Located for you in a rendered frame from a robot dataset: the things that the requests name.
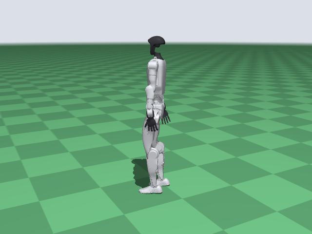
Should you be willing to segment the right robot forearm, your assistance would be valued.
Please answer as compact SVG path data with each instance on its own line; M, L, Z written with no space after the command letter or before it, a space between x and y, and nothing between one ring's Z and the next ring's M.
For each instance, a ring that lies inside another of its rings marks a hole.
M163 105L164 105L164 94L163 95L159 95L159 97L161 97L161 99L162 99L162 103L163 103ZM165 105L164 105L164 108L165 108Z

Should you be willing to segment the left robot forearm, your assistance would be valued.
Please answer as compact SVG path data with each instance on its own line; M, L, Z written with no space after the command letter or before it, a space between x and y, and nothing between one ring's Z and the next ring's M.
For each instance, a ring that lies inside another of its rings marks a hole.
M147 116L153 116L153 103L154 103L154 90L152 86L146 87L146 110L147 110Z

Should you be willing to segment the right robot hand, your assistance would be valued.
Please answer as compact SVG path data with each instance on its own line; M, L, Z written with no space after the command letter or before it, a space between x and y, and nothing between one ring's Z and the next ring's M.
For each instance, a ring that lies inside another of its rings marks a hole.
M165 104L164 104L165 105ZM168 120L170 121L170 118L169 118L169 116L168 116L168 112L165 110L166 109L166 106L165 106L165 108L164 108L164 114L163 114L163 118L161 119L161 121L162 121L162 124L163 124L163 119L164 119L164 122L165 122L165 124L166 124L166 121L167 121L167 123L168 123ZM168 120L167 120L167 117L168 117ZM166 121L165 121L165 118L166 118Z

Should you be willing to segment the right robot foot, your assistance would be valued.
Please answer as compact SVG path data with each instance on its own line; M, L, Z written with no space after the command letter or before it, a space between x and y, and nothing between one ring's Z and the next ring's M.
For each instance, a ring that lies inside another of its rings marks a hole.
M169 184L170 184L170 182L167 178L164 178L163 181L159 181L158 179L156 180L156 185L167 186ZM149 185L151 185L151 182L149 183Z

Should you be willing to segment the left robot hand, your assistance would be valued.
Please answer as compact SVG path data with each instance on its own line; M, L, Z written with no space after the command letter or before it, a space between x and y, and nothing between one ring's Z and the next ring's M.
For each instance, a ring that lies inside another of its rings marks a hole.
M147 114L147 112L146 112L146 114ZM155 131L155 128L156 128L156 130L158 130L158 128L157 128L157 126L156 126L156 121L154 120L154 111L153 111L153 116L152 117L148 117L147 116L147 122L146 122L146 124L145 124L145 127L148 125L148 131L150 131L150 128L151 128L151 132L154 130ZM154 125L155 125L155 127L154 127ZM152 127L153 127L153 130L152 130Z

